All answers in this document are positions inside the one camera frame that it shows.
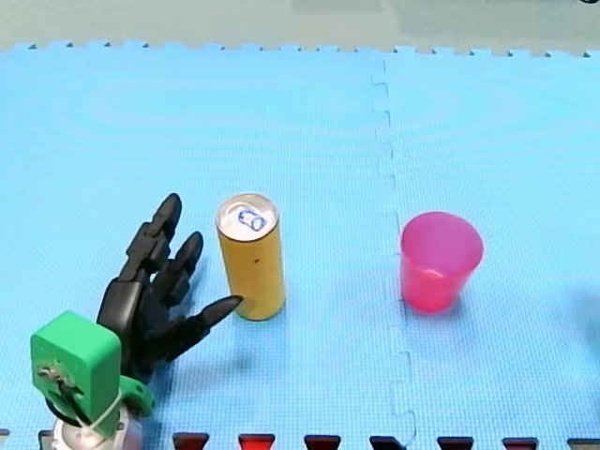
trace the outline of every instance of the pink cup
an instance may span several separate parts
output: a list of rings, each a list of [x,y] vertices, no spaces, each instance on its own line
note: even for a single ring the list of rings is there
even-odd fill
[[[424,313],[455,304],[483,258],[484,244],[466,220],[447,213],[413,218],[400,238],[402,299]]]

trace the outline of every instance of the can lid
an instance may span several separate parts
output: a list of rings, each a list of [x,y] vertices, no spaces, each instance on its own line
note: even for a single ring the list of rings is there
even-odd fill
[[[230,239],[250,242],[269,234],[278,223],[278,210],[261,194],[239,194],[220,206],[217,228]]]

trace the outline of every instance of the yellow can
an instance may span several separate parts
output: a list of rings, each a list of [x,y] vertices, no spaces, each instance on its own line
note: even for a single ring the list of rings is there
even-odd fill
[[[285,303],[279,213],[263,195],[231,197],[217,213],[218,241],[232,294],[242,295],[240,316],[263,321]]]

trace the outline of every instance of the robotic hand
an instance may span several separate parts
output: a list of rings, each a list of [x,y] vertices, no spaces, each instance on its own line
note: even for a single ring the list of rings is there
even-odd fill
[[[141,449],[137,419],[155,407],[147,384],[157,364],[195,346],[243,301],[230,295],[198,315],[171,317],[203,250],[195,232],[169,259],[181,210],[171,194],[142,224],[96,323],[65,312],[31,337],[34,386],[57,417],[52,449]]]

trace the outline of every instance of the blue foam mat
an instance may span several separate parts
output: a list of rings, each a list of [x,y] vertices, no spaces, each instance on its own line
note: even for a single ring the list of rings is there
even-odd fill
[[[155,378],[144,448],[175,432],[208,433],[209,450],[248,433],[279,449],[307,434],[348,449],[373,435],[416,449],[597,436],[597,58],[398,50],[0,56],[8,450],[52,425],[29,335],[64,309],[95,317],[171,191],[184,201],[173,247],[206,236],[192,310],[227,293],[213,218],[243,190],[281,211],[289,302],[270,322],[231,317]],[[398,301],[397,237],[428,209],[469,218],[487,255],[462,309],[425,321]]]
[[[452,212],[487,248],[461,306],[398,338],[418,450],[600,434],[600,65],[512,54],[385,57],[400,226]]]
[[[144,449],[170,448],[175,432],[208,433],[207,449],[248,433],[291,449],[308,433],[350,447],[413,435],[390,400],[401,307],[393,187],[376,157],[381,58],[96,46],[16,49],[1,64],[8,450],[36,448],[52,425],[29,335],[65,309],[95,317],[133,234],[172,191],[184,203],[173,247],[194,230],[206,240],[193,310],[228,293],[214,216],[248,190],[279,208],[288,303],[270,322],[229,318],[155,378]]]

